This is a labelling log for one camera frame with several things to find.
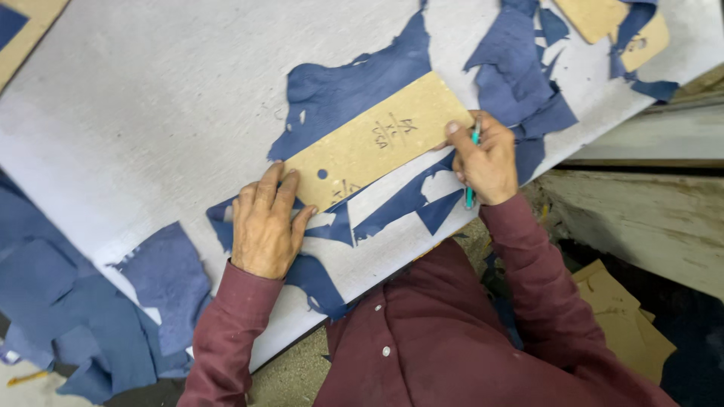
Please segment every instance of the knuckle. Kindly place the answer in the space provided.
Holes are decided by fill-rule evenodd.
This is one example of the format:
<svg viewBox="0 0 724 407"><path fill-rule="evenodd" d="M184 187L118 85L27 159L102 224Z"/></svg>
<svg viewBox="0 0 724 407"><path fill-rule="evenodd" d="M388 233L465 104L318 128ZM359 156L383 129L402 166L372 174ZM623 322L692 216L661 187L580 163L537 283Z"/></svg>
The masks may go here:
<svg viewBox="0 0 724 407"><path fill-rule="evenodd" d="M275 189L275 187L272 184L266 184L266 183L259 184L256 187L256 190L260 193L270 193L270 192L273 192L274 189Z"/></svg>

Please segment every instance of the cardboard piece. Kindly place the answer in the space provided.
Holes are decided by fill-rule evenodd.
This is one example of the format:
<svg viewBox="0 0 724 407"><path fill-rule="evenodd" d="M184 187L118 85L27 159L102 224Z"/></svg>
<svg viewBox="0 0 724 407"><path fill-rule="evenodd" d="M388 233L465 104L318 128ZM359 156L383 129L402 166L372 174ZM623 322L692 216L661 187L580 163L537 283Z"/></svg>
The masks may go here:
<svg viewBox="0 0 724 407"><path fill-rule="evenodd" d="M618 29L628 14L619 0L555 0L560 11L588 43L597 43Z"/></svg>
<svg viewBox="0 0 724 407"><path fill-rule="evenodd" d="M626 18L630 8L620 0L555 0L555 3L589 43L596 43L606 35L610 36L611 43L616 43L618 25ZM637 70L668 45L666 21L657 12L621 55L626 72Z"/></svg>
<svg viewBox="0 0 724 407"><path fill-rule="evenodd" d="M0 49L0 91L63 11L68 1L2 0L2 4L28 17L28 22L3 49Z"/></svg>
<svg viewBox="0 0 724 407"><path fill-rule="evenodd" d="M664 362L676 347L639 310L641 303L600 260L575 273L573 280L606 334L606 346L623 364L658 385Z"/></svg>
<svg viewBox="0 0 724 407"><path fill-rule="evenodd" d="M611 43L616 43L618 30L610 33ZM654 55L669 45L669 30L664 16L657 12L638 34L636 34L621 54L621 61L626 72L637 70Z"/></svg>
<svg viewBox="0 0 724 407"><path fill-rule="evenodd" d="M302 174L297 197L323 211L445 141L445 125L473 118L430 72L286 161Z"/></svg>

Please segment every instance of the man's right hand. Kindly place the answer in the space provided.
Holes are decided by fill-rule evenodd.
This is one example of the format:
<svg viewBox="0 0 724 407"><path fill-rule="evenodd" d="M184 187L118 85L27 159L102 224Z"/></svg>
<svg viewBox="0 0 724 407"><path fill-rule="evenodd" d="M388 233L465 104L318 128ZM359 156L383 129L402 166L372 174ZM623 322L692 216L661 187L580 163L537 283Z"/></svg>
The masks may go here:
<svg viewBox="0 0 724 407"><path fill-rule="evenodd" d="M447 123L445 134L455 146L452 170L465 185L473 188L481 204L498 205L518 192L515 170L515 136L488 112L471 110L473 117L481 116L480 145L471 140L471 129L453 120Z"/></svg>

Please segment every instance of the wooden board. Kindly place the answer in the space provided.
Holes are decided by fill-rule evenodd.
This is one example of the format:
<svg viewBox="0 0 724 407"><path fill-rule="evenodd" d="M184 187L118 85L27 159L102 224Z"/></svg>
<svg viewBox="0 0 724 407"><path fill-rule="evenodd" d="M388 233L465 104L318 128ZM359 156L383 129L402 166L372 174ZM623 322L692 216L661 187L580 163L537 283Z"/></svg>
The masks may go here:
<svg viewBox="0 0 724 407"><path fill-rule="evenodd" d="M286 161L297 196L323 211L445 140L445 125L473 118L435 72L405 86Z"/></svg>
<svg viewBox="0 0 724 407"><path fill-rule="evenodd" d="M596 260L573 275L581 299L591 305L606 346L630 369L657 385L666 358L676 347L645 317L641 305L603 263Z"/></svg>
<svg viewBox="0 0 724 407"><path fill-rule="evenodd" d="M618 30L610 33L611 43L616 42ZM621 61L627 72L637 70L654 55L663 51L669 45L669 30L666 20L660 12L636 34L621 54Z"/></svg>
<svg viewBox="0 0 724 407"><path fill-rule="evenodd" d="M28 22L0 50L0 91L20 67L69 0L2 0L2 4L28 17Z"/></svg>
<svg viewBox="0 0 724 407"><path fill-rule="evenodd" d="M724 298L724 179L549 171L539 184L571 237Z"/></svg>
<svg viewBox="0 0 724 407"><path fill-rule="evenodd" d="M619 0L555 0L555 3L588 43L597 43L616 30L628 13L628 7Z"/></svg>

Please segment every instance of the table surface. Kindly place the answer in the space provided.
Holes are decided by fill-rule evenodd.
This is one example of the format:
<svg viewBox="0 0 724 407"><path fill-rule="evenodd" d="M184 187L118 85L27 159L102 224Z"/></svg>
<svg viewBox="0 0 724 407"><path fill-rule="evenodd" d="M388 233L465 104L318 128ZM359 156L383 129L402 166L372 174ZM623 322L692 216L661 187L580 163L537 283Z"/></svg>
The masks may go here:
<svg viewBox="0 0 724 407"><path fill-rule="evenodd" d="M560 12L550 0L543 7ZM389 45L417 0L72 0L0 98L0 165L121 291L105 266L180 220L218 288L224 254L205 210L257 180L287 114L286 75L296 65L339 66ZM477 107L468 56L500 10L498 0L431 0L425 13L432 67L460 100ZM685 83L724 61L718 0L662 1L669 47L642 80ZM609 80L607 39L570 40L552 77L580 120L546 137L539 175L653 100ZM447 151L391 172L349 203L358 224ZM454 175L425 184L435 199L459 188ZM415 214L351 248L305 238L346 301L392 274L475 216L455 208L431 236ZM329 222L318 215L316 224ZM159 320L157 312L147 310ZM254 370L324 319L285 286L253 348Z"/></svg>

